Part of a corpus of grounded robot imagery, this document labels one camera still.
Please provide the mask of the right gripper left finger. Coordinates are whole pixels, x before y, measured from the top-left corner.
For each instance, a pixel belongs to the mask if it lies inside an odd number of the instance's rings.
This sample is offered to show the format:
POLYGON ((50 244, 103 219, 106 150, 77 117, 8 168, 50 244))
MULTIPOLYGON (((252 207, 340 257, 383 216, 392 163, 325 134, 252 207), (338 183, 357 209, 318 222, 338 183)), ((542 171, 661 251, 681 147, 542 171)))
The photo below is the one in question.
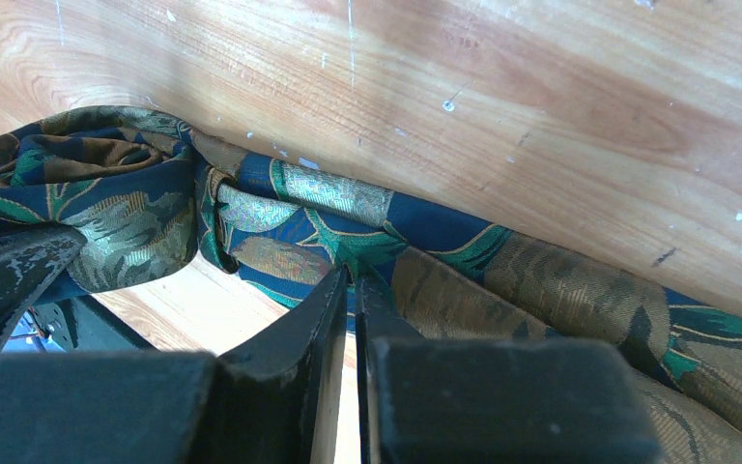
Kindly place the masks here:
POLYGON ((330 463, 347 273, 221 356, 0 354, 0 463, 330 463))

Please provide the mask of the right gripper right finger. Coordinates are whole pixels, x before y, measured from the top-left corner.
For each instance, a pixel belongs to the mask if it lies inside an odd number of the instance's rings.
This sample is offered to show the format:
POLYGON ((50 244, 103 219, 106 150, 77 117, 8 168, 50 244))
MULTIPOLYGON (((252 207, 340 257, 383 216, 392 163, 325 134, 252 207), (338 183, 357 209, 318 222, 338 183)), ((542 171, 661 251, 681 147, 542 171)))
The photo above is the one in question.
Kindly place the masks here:
POLYGON ((654 463, 662 449, 610 344, 432 339, 357 285, 365 463, 654 463))

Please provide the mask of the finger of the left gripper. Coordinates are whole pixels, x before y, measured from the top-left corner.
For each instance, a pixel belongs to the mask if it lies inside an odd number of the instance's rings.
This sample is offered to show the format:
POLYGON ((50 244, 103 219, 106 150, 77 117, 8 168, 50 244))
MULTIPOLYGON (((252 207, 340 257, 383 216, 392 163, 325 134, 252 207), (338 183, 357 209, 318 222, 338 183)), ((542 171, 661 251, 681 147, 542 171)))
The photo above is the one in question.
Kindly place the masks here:
POLYGON ((0 350, 24 312, 68 267, 86 238, 65 225, 0 233, 0 350))

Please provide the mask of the blue green brown tie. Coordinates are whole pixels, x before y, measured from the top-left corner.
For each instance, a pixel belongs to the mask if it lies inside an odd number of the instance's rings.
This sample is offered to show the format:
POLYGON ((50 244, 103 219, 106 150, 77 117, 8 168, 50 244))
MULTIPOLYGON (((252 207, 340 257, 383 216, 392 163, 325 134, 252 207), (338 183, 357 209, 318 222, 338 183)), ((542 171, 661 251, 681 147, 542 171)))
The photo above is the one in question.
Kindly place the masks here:
POLYGON ((86 240, 44 302, 176 273, 196 255, 294 308, 335 266, 422 334, 615 345, 665 463, 742 463, 742 318, 485 219, 249 152, 160 111, 98 105, 0 135, 0 232, 86 240))

